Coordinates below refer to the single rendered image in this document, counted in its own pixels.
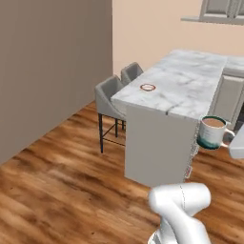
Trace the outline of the white and teal tea cup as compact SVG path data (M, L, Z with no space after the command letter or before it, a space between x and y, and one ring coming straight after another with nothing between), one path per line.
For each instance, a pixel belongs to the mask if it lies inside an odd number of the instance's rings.
M226 133L235 137L235 133L227 128L228 122L215 115L203 116L200 120L197 135L197 144L208 150L217 150L220 147L228 148L223 138Z

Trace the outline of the pale grey cupboard run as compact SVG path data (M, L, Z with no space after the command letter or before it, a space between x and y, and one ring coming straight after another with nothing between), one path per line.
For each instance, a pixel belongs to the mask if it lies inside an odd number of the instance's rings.
M244 104L244 56L228 56L208 115L216 115L234 129Z

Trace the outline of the marble top dining table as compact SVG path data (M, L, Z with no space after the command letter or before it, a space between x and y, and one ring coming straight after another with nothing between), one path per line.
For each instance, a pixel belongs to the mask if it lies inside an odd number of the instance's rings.
M209 112L226 63L224 55L171 51L112 97L127 121L126 177L148 187L184 181L199 120ZM156 88L143 91L143 84Z

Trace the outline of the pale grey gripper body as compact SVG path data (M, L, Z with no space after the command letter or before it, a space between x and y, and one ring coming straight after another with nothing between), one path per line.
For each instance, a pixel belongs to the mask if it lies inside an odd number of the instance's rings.
M244 159L244 124L229 145L229 154L231 158Z

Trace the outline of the white saucer with red rim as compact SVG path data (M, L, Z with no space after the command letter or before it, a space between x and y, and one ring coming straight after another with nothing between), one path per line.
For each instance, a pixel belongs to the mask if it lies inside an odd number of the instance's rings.
M152 84L143 84L140 86L140 89L143 91L146 91L146 92L154 91L155 88L156 88L156 86L152 85Z

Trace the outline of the grey framed window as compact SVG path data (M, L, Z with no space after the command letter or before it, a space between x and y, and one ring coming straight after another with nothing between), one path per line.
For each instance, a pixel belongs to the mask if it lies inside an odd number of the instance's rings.
M202 0L198 16L184 16L181 20L244 26L244 0Z

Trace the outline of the grey upholstered chair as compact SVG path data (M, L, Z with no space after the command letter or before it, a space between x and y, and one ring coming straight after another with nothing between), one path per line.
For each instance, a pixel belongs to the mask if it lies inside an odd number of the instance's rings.
M129 66L121 70L121 82L124 86L131 83L143 72L142 68L137 62L131 63Z
M102 116L106 115L114 119L115 135L118 135L118 121L126 121L126 117L112 104L111 101L111 98L122 89L123 84L117 75L107 78L105 81L97 84L94 88L95 105L99 123L100 151L103 151L104 137Z

